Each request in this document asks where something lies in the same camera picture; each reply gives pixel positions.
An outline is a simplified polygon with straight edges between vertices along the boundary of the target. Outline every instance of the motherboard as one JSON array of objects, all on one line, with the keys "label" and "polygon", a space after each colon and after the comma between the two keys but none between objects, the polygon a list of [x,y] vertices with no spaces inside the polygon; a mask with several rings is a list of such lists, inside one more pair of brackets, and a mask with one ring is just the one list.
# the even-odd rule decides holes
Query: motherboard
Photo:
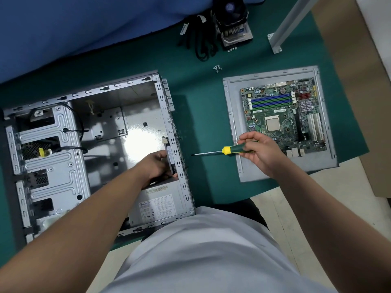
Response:
[{"label": "motherboard", "polygon": [[272,138],[288,157],[325,151],[314,78],[241,89],[247,130]]}]

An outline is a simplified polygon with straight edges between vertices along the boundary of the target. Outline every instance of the green mat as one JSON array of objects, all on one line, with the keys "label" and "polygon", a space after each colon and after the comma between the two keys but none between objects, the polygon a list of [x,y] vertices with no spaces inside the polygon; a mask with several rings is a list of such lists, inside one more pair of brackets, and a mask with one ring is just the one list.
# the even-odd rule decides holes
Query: green mat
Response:
[{"label": "green mat", "polygon": [[[250,6],[254,39],[227,53],[200,62],[194,50],[177,47],[182,24],[126,43],[52,63],[0,85],[0,106],[10,107],[77,91],[88,85],[157,69],[167,78],[175,105],[174,121],[181,137],[190,188],[196,205],[230,203],[277,186],[273,180],[240,183],[235,157],[190,157],[232,145],[222,78],[318,65],[338,161],[368,152],[332,60],[311,14],[273,54],[267,34],[274,32],[296,0],[267,0]],[[222,71],[213,70],[219,64]],[[11,223],[0,184],[0,265],[15,253]]]}]

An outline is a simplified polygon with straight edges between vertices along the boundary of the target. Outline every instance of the beige floor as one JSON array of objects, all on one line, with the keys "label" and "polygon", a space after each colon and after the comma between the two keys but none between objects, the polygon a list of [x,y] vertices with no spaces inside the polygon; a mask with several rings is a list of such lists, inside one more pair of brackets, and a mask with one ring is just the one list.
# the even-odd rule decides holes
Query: beige floor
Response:
[{"label": "beige floor", "polygon": [[[385,198],[373,195],[359,158],[344,162],[339,168],[313,174],[312,177],[330,194],[391,240],[391,209]],[[252,199],[276,241],[299,272],[332,287],[280,188],[259,194]],[[87,293],[99,292],[110,283],[124,259],[137,245],[139,242],[111,251]]]}]

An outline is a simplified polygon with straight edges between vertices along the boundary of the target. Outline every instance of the black pants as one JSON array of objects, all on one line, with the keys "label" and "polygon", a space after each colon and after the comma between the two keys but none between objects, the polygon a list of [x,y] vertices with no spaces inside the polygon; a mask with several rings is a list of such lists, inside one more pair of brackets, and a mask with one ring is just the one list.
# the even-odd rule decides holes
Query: black pants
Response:
[{"label": "black pants", "polygon": [[211,207],[252,219],[267,227],[265,219],[261,216],[259,209],[250,198],[241,200],[240,202],[229,203],[226,205],[213,205]]}]

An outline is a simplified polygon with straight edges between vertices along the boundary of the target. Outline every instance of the screwdriver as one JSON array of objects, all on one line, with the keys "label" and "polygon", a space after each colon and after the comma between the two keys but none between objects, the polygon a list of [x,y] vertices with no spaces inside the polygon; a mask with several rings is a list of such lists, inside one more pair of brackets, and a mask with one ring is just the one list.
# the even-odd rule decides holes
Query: screwdriver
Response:
[{"label": "screwdriver", "polygon": [[232,153],[241,153],[241,152],[246,152],[246,153],[251,153],[254,151],[244,151],[245,143],[240,144],[240,145],[233,145],[233,146],[225,146],[221,151],[214,151],[214,152],[206,152],[206,153],[197,153],[197,154],[192,154],[191,156],[196,156],[196,155],[206,155],[206,154],[215,154],[215,153],[223,153],[225,155],[232,154]]}]

